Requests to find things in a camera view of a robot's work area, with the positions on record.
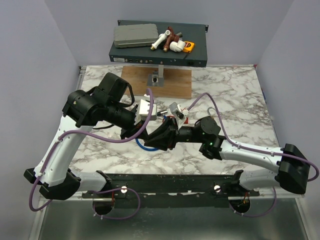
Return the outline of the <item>blue cable lock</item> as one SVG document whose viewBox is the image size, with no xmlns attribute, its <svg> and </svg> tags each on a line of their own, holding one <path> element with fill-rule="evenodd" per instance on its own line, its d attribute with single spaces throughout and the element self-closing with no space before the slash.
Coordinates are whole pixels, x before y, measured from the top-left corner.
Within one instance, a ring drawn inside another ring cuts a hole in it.
<svg viewBox="0 0 320 240">
<path fill-rule="evenodd" d="M 166 110 L 160 110 L 157 112 L 157 116 L 158 117 L 162 117 L 162 121 L 164 122 L 166 119 L 167 119 L 167 114 L 168 114 L 169 110 L 166 109 Z M 155 147 L 147 147 L 147 146 L 144 146 L 143 144 L 140 143 L 139 139 L 136 138 L 135 139 L 135 142 L 136 144 L 141 148 L 143 149 L 144 151 L 147 151 L 147 152 L 155 152 L 155 151 L 158 151 L 159 149 L 158 148 L 155 148 Z"/>
</svg>

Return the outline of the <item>red cable lock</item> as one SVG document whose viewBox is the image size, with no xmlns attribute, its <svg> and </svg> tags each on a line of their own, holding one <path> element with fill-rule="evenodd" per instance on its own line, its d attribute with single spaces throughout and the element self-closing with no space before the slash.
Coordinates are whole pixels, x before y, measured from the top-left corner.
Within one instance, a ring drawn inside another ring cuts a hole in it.
<svg viewBox="0 0 320 240">
<path fill-rule="evenodd" d="M 164 122 L 165 119 L 167 119 L 167 118 L 174 118 L 174 116 L 173 115 L 164 115 L 162 122 Z M 185 119 L 183 124 L 189 124 L 189 118 L 188 117 L 186 117 L 186 119 Z"/>
</svg>

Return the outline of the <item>brass padlock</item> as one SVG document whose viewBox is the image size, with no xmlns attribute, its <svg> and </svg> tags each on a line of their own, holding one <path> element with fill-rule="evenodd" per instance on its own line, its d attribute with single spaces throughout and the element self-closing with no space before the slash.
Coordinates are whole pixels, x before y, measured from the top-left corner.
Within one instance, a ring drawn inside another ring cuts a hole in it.
<svg viewBox="0 0 320 240">
<path fill-rule="evenodd" d="M 207 109 L 207 114 L 212 117 L 212 118 L 215 118 L 217 116 L 217 112 L 216 112 L 216 109 L 214 107 L 209 107 Z"/>
</svg>

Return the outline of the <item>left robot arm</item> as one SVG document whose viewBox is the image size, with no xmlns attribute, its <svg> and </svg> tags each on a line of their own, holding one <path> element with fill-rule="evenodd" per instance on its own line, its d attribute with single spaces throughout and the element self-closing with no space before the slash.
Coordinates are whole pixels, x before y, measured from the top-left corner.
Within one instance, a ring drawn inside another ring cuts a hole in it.
<svg viewBox="0 0 320 240">
<path fill-rule="evenodd" d="M 71 171 L 69 166 L 79 146 L 100 121 L 121 128 L 118 143 L 132 139 L 146 140 L 147 122 L 138 119 L 138 109 L 128 110 L 121 98 L 131 85 L 113 73 L 107 73 L 100 84 L 89 91 L 72 92 L 63 107 L 60 125 L 49 150 L 35 168 L 24 177 L 48 200 L 66 200 L 81 191 L 95 192 L 104 198 L 110 194 L 111 180 L 101 171 Z"/>
</svg>

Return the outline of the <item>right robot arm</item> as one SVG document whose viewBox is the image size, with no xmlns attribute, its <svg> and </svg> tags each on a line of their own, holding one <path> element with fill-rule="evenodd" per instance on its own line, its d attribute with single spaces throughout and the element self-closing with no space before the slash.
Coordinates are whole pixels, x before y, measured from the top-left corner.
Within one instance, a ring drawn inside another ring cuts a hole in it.
<svg viewBox="0 0 320 240">
<path fill-rule="evenodd" d="M 177 143 L 200 143 L 199 151 L 208 159 L 238 161 L 260 167 L 259 170 L 240 171 L 230 183 L 230 191 L 241 196 L 254 188 L 281 187 L 305 194 L 310 165 L 293 144 L 285 147 L 262 147 L 240 142 L 229 142 L 220 135 L 221 128 L 210 116 L 199 119 L 194 126 L 178 128 L 174 118 L 166 118 L 144 141 L 146 147 L 172 150 Z"/>
</svg>

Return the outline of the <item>white elbow pipe fitting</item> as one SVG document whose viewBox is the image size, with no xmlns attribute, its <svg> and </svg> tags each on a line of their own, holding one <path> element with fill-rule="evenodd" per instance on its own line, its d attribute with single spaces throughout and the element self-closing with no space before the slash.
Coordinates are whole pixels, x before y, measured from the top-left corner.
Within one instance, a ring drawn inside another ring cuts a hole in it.
<svg viewBox="0 0 320 240">
<path fill-rule="evenodd" d="M 172 41 L 169 45 L 169 49 L 173 52 L 182 52 L 185 48 L 186 43 L 182 40 L 179 40 L 178 42 Z"/>
</svg>

